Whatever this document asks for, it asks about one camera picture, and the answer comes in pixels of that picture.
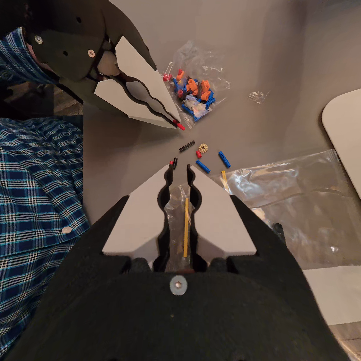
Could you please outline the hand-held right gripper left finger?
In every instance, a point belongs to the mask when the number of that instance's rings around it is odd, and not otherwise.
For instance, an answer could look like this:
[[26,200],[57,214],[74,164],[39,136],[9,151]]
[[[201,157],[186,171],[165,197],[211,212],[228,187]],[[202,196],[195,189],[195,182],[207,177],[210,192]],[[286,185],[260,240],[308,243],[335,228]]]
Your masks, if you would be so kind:
[[172,182],[170,164],[131,192],[102,249],[104,255],[144,258],[155,272],[165,271],[170,257],[165,207],[170,201]]

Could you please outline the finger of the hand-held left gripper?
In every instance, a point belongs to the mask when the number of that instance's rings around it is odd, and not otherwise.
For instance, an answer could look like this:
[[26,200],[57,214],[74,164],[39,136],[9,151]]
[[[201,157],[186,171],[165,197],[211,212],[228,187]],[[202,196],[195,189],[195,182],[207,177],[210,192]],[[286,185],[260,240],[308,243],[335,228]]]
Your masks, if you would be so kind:
[[126,86],[117,79],[98,82],[94,94],[126,114],[128,118],[160,127],[177,128],[173,121],[162,113],[154,111],[147,102],[133,97]]
[[150,97],[157,100],[165,111],[180,122],[177,107],[158,70],[154,70],[134,46],[122,36],[115,47],[119,69],[128,77],[135,78],[149,91]]

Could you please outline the person's plaid shirt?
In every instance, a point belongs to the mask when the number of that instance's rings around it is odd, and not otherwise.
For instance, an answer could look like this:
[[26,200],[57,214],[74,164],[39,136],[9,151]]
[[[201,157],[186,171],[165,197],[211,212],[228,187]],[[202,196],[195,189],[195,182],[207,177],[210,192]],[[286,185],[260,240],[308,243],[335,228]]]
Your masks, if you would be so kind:
[[1,360],[28,326],[61,262],[88,229],[83,116],[1,118]]

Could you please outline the white paper sheet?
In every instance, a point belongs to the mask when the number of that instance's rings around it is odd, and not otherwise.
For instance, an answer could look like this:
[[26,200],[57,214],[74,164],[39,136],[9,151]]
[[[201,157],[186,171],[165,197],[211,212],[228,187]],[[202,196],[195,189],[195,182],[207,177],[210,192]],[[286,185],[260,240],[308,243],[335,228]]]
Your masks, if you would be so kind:
[[315,268],[303,273],[328,325],[360,322],[360,265]]

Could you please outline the large clear plastic bag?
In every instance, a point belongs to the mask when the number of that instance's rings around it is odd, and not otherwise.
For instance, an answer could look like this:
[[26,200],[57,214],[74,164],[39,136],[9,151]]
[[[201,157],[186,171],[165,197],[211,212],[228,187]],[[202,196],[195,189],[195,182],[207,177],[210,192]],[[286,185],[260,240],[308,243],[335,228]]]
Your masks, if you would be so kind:
[[[221,175],[206,176],[224,189]],[[282,226],[302,269],[360,265],[360,199],[335,150],[238,169],[226,178],[230,196],[269,228]]]

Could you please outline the person's left forearm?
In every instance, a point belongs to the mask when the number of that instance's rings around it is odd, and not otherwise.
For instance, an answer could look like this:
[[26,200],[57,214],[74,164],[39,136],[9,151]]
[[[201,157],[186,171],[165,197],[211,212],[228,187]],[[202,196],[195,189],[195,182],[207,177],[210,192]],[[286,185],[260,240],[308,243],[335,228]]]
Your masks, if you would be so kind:
[[0,41],[0,84],[7,87],[25,82],[58,84],[58,77],[38,65],[19,27]]

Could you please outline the clear plastic scrap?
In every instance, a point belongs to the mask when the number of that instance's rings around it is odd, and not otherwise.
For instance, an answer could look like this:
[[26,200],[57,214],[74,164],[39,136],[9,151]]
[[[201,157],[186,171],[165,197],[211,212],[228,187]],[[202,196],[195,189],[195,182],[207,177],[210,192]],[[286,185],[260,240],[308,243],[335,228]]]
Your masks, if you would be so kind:
[[270,90],[266,92],[262,92],[262,91],[251,92],[247,95],[247,99],[257,104],[262,104],[268,97],[269,93]]

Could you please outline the small clear bag of lego pieces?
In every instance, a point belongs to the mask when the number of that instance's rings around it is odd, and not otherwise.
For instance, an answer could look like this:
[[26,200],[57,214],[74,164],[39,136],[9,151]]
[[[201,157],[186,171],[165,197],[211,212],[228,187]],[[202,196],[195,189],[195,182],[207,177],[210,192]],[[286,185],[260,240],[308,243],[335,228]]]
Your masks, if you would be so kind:
[[200,42],[189,40],[174,53],[161,72],[172,74],[165,85],[181,116],[190,128],[225,100],[231,83],[224,77],[223,55]]

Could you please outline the white stand base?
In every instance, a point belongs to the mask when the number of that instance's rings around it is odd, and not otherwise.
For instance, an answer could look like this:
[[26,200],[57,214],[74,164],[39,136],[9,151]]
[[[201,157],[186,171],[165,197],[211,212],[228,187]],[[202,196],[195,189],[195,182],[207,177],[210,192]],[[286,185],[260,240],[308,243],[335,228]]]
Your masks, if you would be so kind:
[[332,99],[323,109],[322,124],[361,197],[361,90]]

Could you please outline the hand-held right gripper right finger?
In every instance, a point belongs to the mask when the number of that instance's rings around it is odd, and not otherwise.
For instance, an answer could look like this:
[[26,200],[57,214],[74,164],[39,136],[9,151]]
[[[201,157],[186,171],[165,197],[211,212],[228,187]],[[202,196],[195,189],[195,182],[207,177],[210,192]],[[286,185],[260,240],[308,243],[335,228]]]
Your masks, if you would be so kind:
[[187,182],[193,206],[192,267],[206,268],[215,258],[255,255],[256,247],[229,193],[190,164]]

